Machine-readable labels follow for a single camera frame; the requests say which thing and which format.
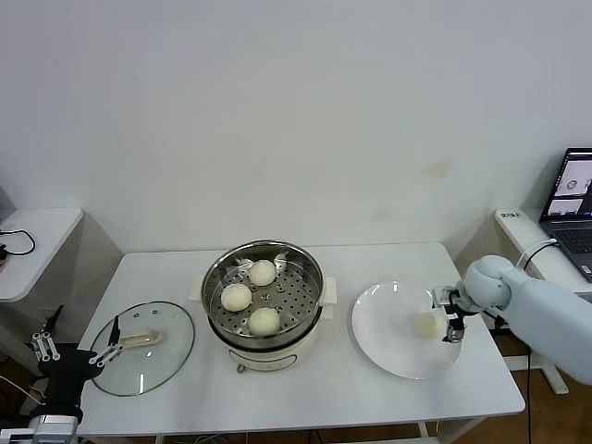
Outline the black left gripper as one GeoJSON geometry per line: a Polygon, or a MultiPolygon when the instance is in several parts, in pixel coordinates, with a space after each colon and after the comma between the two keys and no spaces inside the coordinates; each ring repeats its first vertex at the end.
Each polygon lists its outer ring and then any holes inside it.
{"type": "Polygon", "coordinates": [[[46,320],[40,331],[31,336],[31,345],[40,362],[38,369],[48,378],[44,401],[34,407],[31,414],[82,414],[80,400],[85,383],[100,375],[100,368],[115,360],[123,351],[120,341],[118,316],[107,341],[100,352],[65,348],[60,353],[53,339],[57,320],[64,305],[59,305],[46,320]]]}

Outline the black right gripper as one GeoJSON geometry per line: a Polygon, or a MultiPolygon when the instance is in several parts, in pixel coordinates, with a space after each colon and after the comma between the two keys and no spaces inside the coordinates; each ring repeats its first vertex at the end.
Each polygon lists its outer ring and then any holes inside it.
{"type": "Polygon", "coordinates": [[[444,342],[459,343],[463,340],[467,312],[462,307],[461,294],[450,286],[435,287],[432,291],[432,307],[447,308],[447,327],[444,342]]]}

